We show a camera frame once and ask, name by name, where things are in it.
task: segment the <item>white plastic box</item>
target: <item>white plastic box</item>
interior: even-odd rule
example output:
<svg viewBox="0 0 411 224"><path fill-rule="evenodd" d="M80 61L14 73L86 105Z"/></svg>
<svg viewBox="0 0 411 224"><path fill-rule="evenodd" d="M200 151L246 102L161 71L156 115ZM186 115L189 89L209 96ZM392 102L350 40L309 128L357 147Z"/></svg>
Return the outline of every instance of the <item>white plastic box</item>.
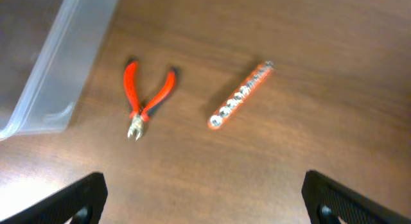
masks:
<svg viewBox="0 0 411 224"><path fill-rule="evenodd" d="M66 129L118 0L1 0L0 140Z"/></svg>

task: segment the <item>wood grain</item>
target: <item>wood grain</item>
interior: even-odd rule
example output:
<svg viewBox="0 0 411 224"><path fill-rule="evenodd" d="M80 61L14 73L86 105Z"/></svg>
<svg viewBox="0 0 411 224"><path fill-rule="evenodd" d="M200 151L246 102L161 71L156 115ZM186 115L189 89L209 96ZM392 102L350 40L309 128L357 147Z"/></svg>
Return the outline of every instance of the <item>wood grain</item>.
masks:
<svg viewBox="0 0 411 224"><path fill-rule="evenodd" d="M90 173L101 223L309 223L317 169L411 217L410 0L121 0L70 127L0 142L0 218ZM138 93L182 79L127 140L123 66ZM260 60L277 72L221 130L207 118Z"/></svg>

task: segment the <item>black object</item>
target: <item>black object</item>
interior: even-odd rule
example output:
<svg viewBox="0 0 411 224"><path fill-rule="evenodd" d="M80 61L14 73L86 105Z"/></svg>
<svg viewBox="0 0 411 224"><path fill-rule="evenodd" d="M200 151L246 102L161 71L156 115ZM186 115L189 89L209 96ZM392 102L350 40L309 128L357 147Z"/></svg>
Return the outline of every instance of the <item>black object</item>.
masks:
<svg viewBox="0 0 411 224"><path fill-rule="evenodd" d="M306 173L301 192L312 224L411 223L317 171Z"/></svg>
<svg viewBox="0 0 411 224"><path fill-rule="evenodd" d="M107 199L102 173L91 173L2 224L97 224Z"/></svg>

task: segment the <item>red handle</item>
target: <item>red handle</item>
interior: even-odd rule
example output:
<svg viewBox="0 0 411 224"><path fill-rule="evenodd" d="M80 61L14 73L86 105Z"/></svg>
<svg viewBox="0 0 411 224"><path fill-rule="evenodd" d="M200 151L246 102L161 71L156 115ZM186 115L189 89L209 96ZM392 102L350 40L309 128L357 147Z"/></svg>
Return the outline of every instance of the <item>red handle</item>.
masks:
<svg viewBox="0 0 411 224"><path fill-rule="evenodd" d="M147 122L149 118L155 113L155 111L160 107L168 96L172 93L173 89L177 84L177 70L172 67L167 74L166 83L160 92L154 97L153 100L147 104L144 110L141 112L141 119Z"/></svg>
<svg viewBox="0 0 411 224"><path fill-rule="evenodd" d="M124 72L124 90L126 92L128 101L130 102L133 111L130 114L130 118L133 118L140 111L140 103L137 97L137 91L134 84L134 77L139 67L138 61L129 63Z"/></svg>

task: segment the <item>red pliers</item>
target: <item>red pliers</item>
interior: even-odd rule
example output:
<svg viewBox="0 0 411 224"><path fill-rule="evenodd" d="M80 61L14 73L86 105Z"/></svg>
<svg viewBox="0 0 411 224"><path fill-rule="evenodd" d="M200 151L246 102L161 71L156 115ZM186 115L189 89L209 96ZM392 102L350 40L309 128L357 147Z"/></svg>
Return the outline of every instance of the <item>red pliers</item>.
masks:
<svg viewBox="0 0 411 224"><path fill-rule="evenodd" d="M126 66L124 72L124 89L132 106L132 112L130 118L132 122L128 129L127 136L130 138L136 133L136 140L143 135L144 123L147 123L154 112L160 107L161 104L169 97L173 92L177 84L177 68L171 67L167 74L166 83L160 92L151 100L147 106L142 107L139 103L136 88L134 87L134 75L139 67L138 60L131 60Z"/></svg>

